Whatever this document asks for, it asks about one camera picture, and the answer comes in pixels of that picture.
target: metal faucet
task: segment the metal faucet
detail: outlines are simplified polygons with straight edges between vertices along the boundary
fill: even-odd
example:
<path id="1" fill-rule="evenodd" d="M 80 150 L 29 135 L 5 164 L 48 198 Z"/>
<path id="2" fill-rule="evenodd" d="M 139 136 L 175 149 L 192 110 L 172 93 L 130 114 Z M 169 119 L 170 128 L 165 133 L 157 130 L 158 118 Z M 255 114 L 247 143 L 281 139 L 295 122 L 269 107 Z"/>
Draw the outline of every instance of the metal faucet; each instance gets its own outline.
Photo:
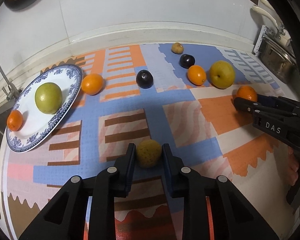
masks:
<path id="1" fill-rule="evenodd" d="M 16 88 L 16 86 L 7 78 L 7 76 L 5 75 L 5 73 L 2 70 L 1 66 L 0 66 L 0 73 L 8 84 L 9 93 L 6 91 L 6 89 L 4 87 L 2 88 L 4 93 L 7 95 L 7 100 L 11 101 L 13 98 L 17 99 L 19 97 L 20 93 L 19 93 L 18 89 Z"/>

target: dark plum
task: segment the dark plum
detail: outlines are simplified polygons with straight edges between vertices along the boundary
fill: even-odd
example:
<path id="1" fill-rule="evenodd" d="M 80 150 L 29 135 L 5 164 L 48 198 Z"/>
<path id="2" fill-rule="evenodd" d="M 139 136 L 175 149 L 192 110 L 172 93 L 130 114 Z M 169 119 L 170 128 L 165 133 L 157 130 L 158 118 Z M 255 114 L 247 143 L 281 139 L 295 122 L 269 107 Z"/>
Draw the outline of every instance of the dark plum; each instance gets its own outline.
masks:
<path id="1" fill-rule="evenodd" d="M 181 67 L 184 68 L 190 68 L 195 63 L 194 56 L 191 56 L 189 54 L 182 54 L 180 57 L 179 64 Z"/>
<path id="2" fill-rule="evenodd" d="M 145 69 L 140 70 L 136 76 L 136 82 L 143 89 L 150 88 L 153 85 L 153 76 Z"/>

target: green apple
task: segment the green apple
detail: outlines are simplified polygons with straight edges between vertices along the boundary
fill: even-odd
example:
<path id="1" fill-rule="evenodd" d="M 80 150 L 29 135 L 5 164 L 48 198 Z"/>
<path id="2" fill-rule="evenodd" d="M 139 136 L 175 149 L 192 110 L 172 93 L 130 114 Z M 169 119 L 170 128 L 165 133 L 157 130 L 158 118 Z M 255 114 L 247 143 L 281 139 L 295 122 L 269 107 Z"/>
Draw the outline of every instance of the green apple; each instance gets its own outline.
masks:
<path id="1" fill-rule="evenodd" d="M 34 101 L 44 114 L 54 114 L 62 104 L 62 91 L 55 83 L 44 83 L 37 88 Z"/>
<path id="2" fill-rule="evenodd" d="M 230 87 L 235 79 L 235 72 L 232 65 L 223 60 L 212 64 L 209 75 L 212 84 L 221 89 Z"/>

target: ceramic plate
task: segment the ceramic plate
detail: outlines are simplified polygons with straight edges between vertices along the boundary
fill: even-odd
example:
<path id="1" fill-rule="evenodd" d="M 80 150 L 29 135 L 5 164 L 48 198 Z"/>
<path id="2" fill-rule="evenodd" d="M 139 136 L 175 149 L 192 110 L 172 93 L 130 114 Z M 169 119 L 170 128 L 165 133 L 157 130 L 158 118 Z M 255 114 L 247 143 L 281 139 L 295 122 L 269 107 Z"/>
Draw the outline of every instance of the ceramic plate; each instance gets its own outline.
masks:
<path id="1" fill-rule="evenodd" d="M 82 69 L 76 65 L 60 65 L 33 80 L 20 94 L 13 110 L 19 110 L 24 119 L 19 131 L 6 129 L 7 142 L 15 152 L 27 152 L 41 143 L 60 123 L 78 96 Z M 62 90 L 63 103 L 55 114 L 44 114 L 37 108 L 34 95 L 39 86 L 53 82 Z"/>

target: white wall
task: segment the white wall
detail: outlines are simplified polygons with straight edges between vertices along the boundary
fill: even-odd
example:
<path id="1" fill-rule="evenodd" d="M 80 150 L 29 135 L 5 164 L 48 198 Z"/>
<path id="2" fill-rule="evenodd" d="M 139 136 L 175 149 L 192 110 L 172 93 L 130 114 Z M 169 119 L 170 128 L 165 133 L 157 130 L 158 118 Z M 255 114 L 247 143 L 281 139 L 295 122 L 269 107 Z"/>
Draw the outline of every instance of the white wall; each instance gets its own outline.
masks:
<path id="1" fill-rule="evenodd" d="M 93 36 L 102 28 L 118 26 L 120 30 L 127 24 L 213 27 L 212 31 L 222 30 L 253 43 L 262 18 L 251 11 L 252 5 L 250 0 L 39 0 L 12 12 L 3 4 L 0 63 L 8 73 L 53 44 L 50 50 Z"/>

